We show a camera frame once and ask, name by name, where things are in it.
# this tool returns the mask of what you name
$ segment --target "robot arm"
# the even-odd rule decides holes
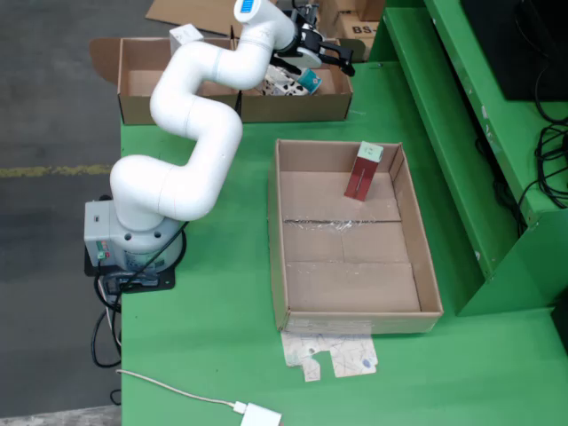
[[[151,98],[151,114],[159,127],[197,141],[189,162],[176,166],[131,155],[113,167],[116,215],[132,231],[153,229],[164,217],[198,219],[217,201],[241,142],[242,123],[230,107],[195,95],[203,81],[252,89],[275,60],[291,68],[317,67],[324,60],[352,75],[351,51],[343,49],[349,54],[340,53],[339,59],[325,55],[326,49],[335,50],[333,45],[326,46],[309,25],[294,22],[269,0],[237,0],[234,15],[243,24],[237,50],[202,42],[182,46]]]
[[[326,62],[354,74],[352,51],[323,42],[309,13],[294,10],[289,18],[269,0],[237,0],[234,14],[243,24],[237,50],[202,42],[182,46],[150,100],[159,127],[196,140],[187,164],[129,155],[111,172],[114,199],[85,204],[86,258],[99,273],[162,272],[175,265],[183,253],[179,221],[203,217],[217,202],[241,142],[242,122],[227,105],[195,95],[203,81],[252,89],[270,63],[299,72]]]

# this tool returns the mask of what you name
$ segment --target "gray floor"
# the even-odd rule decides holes
[[[99,406],[49,414],[0,419],[0,426],[120,426],[118,406]]]
[[[119,386],[91,364],[101,308],[82,272],[83,203],[109,191],[108,175],[3,176],[116,161],[116,91],[88,42],[167,36],[144,18],[151,3],[0,0],[0,418],[105,406]],[[114,356],[110,339],[100,351]]]

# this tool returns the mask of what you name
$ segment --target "cardboard box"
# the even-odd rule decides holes
[[[234,49],[228,38],[206,38],[225,49]],[[93,66],[105,80],[116,84],[125,124],[154,124],[150,97],[170,61],[168,38],[98,38],[89,44]],[[238,92],[221,84],[204,82],[197,94],[234,108]]]
[[[353,62],[369,58],[378,22],[361,21],[357,15],[357,0],[324,0],[320,6],[318,29],[326,37],[335,37],[339,44],[353,50]]]
[[[402,145],[382,145],[367,200],[343,196],[359,144],[279,140],[268,216],[276,326],[421,333],[443,314]]]
[[[353,96],[351,78],[339,67],[324,64],[313,70],[321,78],[310,96],[263,96],[257,89],[244,91],[243,122],[324,122],[347,118]]]
[[[355,13],[340,13],[335,25],[341,45],[353,49],[353,62],[367,61],[379,23],[361,21]]]
[[[337,37],[336,22],[341,12],[355,12],[357,0],[322,0],[319,3],[318,30],[327,38]]]
[[[357,0],[357,14],[360,20],[381,20],[386,0]]]

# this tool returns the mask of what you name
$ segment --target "yellow floor line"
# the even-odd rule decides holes
[[[93,164],[91,166],[58,166],[58,167],[13,167],[0,169],[0,178],[40,178],[41,176],[79,176],[107,175],[112,169],[111,164]]]

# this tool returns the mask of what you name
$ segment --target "cable plug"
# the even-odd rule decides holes
[[[279,426],[282,418],[282,414],[275,411],[239,401],[235,402],[233,411],[243,414],[241,426]]]

